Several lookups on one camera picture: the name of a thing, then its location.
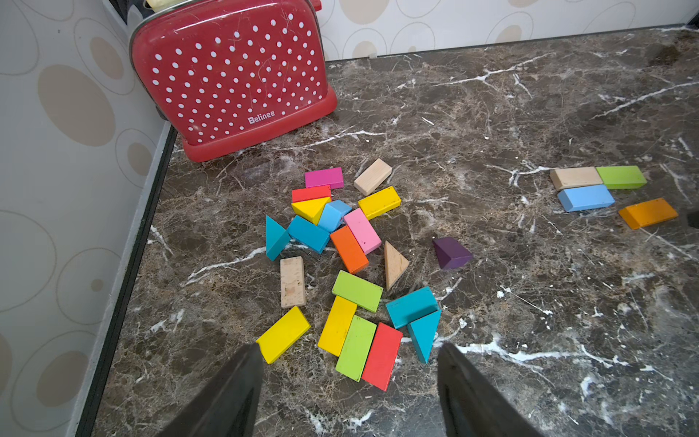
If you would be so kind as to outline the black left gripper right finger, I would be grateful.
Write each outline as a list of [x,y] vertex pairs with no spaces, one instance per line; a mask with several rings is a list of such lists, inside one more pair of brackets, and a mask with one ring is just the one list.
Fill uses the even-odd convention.
[[542,436],[451,343],[438,354],[438,391],[449,436]]

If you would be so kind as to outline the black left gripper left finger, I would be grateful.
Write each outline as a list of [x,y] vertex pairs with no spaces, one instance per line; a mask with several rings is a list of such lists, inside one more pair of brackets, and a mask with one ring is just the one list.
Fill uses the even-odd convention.
[[260,402],[264,360],[254,342],[242,346],[159,434],[251,436]]

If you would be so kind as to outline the light blue rectangular block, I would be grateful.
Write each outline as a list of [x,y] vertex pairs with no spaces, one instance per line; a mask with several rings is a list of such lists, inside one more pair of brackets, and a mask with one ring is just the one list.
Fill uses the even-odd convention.
[[603,209],[615,204],[615,199],[605,185],[563,189],[558,199],[566,212]]

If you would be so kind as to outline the natural wood rectangular block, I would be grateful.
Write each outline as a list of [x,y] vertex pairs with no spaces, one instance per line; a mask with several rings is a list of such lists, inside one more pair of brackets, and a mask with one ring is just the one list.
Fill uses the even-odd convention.
[[604,184],[595,167],[553,169],[550,178],[557,191]]

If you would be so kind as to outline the orange rectangular block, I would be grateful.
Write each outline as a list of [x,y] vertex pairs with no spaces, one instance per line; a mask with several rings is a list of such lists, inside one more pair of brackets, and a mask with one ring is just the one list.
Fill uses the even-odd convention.
[[679,216],[664,198],[628,206],[621,209],[619,215],[630,229],[642,229]]

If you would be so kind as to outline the green rectangular block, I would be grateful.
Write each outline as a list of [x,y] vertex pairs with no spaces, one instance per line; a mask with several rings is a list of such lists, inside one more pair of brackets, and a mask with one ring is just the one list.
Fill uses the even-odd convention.
[[603,182],[610,190],[639,189],[647,184],[641,169],[637,166],[613,166],[595,168]]

